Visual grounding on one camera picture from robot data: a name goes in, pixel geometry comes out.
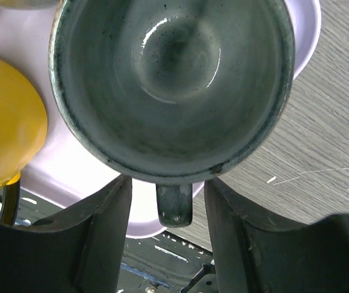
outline yellow lid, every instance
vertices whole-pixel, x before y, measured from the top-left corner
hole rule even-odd
[[[19,179],[21,169],[43,146],[47,127],[39,94],[18,70],[0,60],[0,187]]]

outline white plate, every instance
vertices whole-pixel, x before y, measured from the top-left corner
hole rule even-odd
[[[319,2],[287,1],[295,35],[299,36],[296,51],[303,56],[297,58],[297,77],[309,61],[318,40],[320,13],[316,12]],[[314,13],[307,17],[305,14],[312,11],[311,7]],[[43,98],[49,118],[45,145],[23,170],[22,188],[65,208],[100,190],[118,173],[92,156],[74,138],[57,109],[48,76],[48,43],[55,10],[55,7],[44,10],[0,9],[0,58],[19,69],[33,83]],[[312,29],[310,36],[307,28],[313,27],[316,29]],[[203,186],[204,183],[195,183],[193,195]],[[155,185],[133,180],[127,237],[151,237],[164,230],[158,220]]]
[[[285,0],[295,34],[294,79],[309,63],[321,33],[321,5],[319,0]]]

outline table surface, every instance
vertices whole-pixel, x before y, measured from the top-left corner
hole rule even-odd
[[[221,177],[258,204],[306,223],[349,212],[349,0],[321,6],[317,50],[283,117],[254,154]],[[203,194],[194,202],[194,223],[171,231],[211,249]]]

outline speckled glaze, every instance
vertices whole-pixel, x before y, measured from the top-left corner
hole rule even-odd
[[[272,131],[293,79],[284,0],[64,0],[50,78],[78,140],[118,172],[186,184]]]

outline ceramic mug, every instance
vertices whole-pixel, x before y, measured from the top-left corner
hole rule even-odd
[[[48,121],[44,105],[29,81],[0,60],[0,188],[19,179],[19,172],[44,144]]]
[[[66,124],[114,170],[157,184],[165,226],[189,225],[191,184],[272,131],[294,59],[284,0],[63,0],[50,40]]]

